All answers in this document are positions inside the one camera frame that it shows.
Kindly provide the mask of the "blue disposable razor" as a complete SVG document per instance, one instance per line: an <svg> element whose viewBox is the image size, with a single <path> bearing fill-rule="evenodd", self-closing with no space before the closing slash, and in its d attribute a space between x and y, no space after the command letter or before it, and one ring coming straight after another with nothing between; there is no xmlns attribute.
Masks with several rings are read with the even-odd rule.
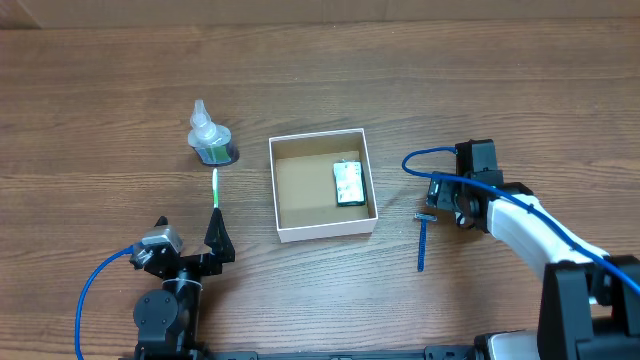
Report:
<svg viewBox="0 0 640 360"><path fill-rule="evenodd" d="M428 225L432 222L436 222L437 217L431 214L416 213L414 215L414 218L416 220L419 220L421 225L419 243L418 243L419 249L418 249L417 271L423 272L425 269Z"/></svg>

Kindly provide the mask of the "clear soap pump bottle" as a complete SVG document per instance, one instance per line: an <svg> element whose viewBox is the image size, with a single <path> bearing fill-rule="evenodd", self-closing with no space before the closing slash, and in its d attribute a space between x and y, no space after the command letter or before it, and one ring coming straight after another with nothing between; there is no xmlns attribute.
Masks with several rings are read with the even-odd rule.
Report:
<svg viewBox="0 0 640 360"><path fill-rule="evenodd" d="M240 153L233 143L231 131L212 120L202 99L194 103L190 125L188 144L204 165L227 166L239 159Z"/></svg>

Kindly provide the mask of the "green white soap packet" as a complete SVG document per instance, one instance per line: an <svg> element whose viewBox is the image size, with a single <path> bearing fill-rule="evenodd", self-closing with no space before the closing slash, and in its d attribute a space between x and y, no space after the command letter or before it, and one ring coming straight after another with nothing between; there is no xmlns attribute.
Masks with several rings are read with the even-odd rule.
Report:
<svg viewBox="0 0 640 360"><path fill-rule="evenodd" d="M336 202L340 207L366 204L366 187L362 164L359 161L340 161L333 164Z"/></svg>

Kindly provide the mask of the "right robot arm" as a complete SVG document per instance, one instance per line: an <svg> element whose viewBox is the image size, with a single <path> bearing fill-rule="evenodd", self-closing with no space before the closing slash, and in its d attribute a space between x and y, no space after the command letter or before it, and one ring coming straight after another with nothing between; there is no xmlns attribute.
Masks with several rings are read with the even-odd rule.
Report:
<svg viewBox="0 0 640 360"><path fill-rule="evenodd" d="M428 206L460 228L506 244L542 282L534 331L481 335L472 359L636 359L639 260L613 256L552 217L521 183L507 183L492 140L450 147L453 174L433 172Z"/></svg>

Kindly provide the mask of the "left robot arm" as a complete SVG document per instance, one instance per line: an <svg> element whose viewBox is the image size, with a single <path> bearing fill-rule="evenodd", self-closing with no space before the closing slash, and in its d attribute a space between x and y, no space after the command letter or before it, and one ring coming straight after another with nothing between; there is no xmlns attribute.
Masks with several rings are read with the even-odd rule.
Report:
<svg viewBox="0 0 640 360"><path fill-rule="evenodd" d="M133 245L130 263L162 280L159 289L142 295L134 306L138 328L136 359L209 359L207 345L197 340L202 279L219 275L235 260L222 212L212 212L204 244L209 251L183 256L182 240L162 216Z"/></svg>

